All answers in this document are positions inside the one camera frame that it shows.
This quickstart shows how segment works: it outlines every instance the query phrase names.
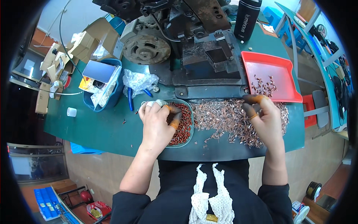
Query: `red bag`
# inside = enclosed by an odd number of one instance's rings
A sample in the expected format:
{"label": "red bag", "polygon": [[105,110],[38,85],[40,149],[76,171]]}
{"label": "red bag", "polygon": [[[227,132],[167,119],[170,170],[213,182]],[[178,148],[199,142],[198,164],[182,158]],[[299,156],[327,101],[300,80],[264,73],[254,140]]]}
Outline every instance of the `red bag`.
{"label": "red bag", "polygon": [[[100,214],[101,216],[96,218],[92,215],[91,213],[91,210],[92,209],[96,209]],[[94,220],[98,220],[99,218],[107,215],[110,211],[112,211],[112,209],[104,202],[101,202],[101,201],[95,201],[93,203],[90,203],[87,205],[87,213],[89,216],[91,216]]]}

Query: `red tray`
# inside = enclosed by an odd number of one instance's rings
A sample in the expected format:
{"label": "red tray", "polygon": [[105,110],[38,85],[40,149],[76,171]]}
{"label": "red tray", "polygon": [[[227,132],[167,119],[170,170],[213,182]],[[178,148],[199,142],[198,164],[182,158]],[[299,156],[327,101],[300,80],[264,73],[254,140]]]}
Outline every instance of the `red tray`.
{"label": "red tray", "polygon": [[277,91],[272,91],[270,98],[272,101],[302,103],[302,96],[296,91],[293,81],[291,72],[293,65],[290,60],[248,51],[242,51],[241,56],[251,94],[256,94],[256,91],[252,89],[252,82],[258,86],[255,75],[261,78],[264,84],[270,82],[270,76],[273,76]]}

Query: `black water bottle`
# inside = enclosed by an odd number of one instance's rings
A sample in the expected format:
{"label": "black water bottle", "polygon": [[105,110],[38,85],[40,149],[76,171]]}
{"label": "black water bottle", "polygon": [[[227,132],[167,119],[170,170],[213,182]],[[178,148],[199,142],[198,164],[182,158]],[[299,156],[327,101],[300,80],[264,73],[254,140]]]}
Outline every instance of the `black water bottle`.
{"label": "black water bottle", "polygon": [[235,37],[239,40],[249,40],[260,12],[262,0],[240,0],[237,9]]}

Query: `black shirt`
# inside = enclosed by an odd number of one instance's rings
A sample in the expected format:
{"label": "black shirt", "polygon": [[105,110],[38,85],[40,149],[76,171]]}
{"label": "black shirt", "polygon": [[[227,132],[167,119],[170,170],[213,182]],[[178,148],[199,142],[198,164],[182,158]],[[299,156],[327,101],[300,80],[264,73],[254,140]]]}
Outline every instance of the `black shirt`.
{"label": "black shirt", "polygon": [[[233,163],[226,166],[225,162],[219,162],[216,166],[219,171],[225,170],[224,186],[233,200],[232,209],[235,213],[233,223],[292,223],[289,185],[262,185],[256,195],[248,188],[248,161],[241,162],[234,163],[234,166]],[[166,163],[174,164],[172,169],[168,169],[160,161],[158,163],[160,191],[156,199],[150,201],[147,195],[116,193],[113,195],[111,224],[189,222],[191,196],[194,193],[196,167],[199,163],[176,167],[175,162],[167,161]],[[209,198],[217,195],[212,164],[206,163],[200,168],[207,174],[203,192],[209,193]],[[207,214],[214,214],[210,203]]]}

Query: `white cup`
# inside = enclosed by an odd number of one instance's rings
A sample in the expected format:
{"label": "white cup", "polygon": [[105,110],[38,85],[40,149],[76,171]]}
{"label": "white cup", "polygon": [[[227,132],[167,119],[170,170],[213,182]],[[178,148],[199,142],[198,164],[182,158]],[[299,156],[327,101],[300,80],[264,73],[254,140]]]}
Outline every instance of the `white cup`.
{"label": "white cup", "polygon": [[75,117],[77,115],[77,109],[69,107],[67,109],[67,116]]}

